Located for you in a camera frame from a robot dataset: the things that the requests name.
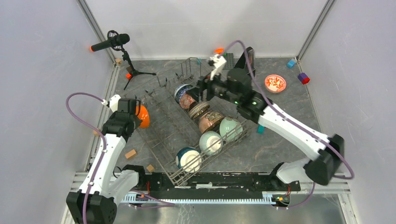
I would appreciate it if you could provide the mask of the white bowl orange pattern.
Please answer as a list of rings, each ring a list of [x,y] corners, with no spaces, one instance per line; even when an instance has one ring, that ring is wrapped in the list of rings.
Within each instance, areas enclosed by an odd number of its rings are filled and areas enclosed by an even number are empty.
[[[279,75],[269,75],[264,80],[265,88],[271,93],[280,93],[287,87],[285,79]]]

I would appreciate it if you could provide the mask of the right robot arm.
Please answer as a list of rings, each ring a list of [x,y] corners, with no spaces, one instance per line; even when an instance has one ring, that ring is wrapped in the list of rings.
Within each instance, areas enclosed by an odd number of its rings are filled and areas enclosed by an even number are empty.
[[[275,168],[276,174],[269,181],[273,189],[282,190],[288,183],[306,177],[325,186],[335,177],[344,155],[344,139],[338,134],[329,137],[310,129],[272,100],[264,99],[253,90],[252,78],[244,69],[230,70],[225,81],[219,76],[200,77],[196,86],[186,93],[196,101],[218,97],[235,104],[242,117],[276,132],[306,155],[305,159],[282,163]]]

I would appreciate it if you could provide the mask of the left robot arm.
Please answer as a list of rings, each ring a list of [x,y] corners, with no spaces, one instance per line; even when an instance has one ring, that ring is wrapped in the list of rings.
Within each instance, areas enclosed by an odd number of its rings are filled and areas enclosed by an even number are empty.
[[[132,98],[121,98],[114,95],[109,100],[95,96],[102,105],[109,107],[111,116],[101,130],[79,118],[70,108],[66,99],[66,108],[79,122],[96,131],[100,138],[98,155],[87,174],[87,177],[76,192],[69,192],[66,197],[68,209],[77,224],[112,224],[117,208],[123,197],[132,188],[143,189],[147,184],[145,175],[133,169],[125,169],[120,176],[111,182],[116,161],[141,120],[138,118],[140,101]]]

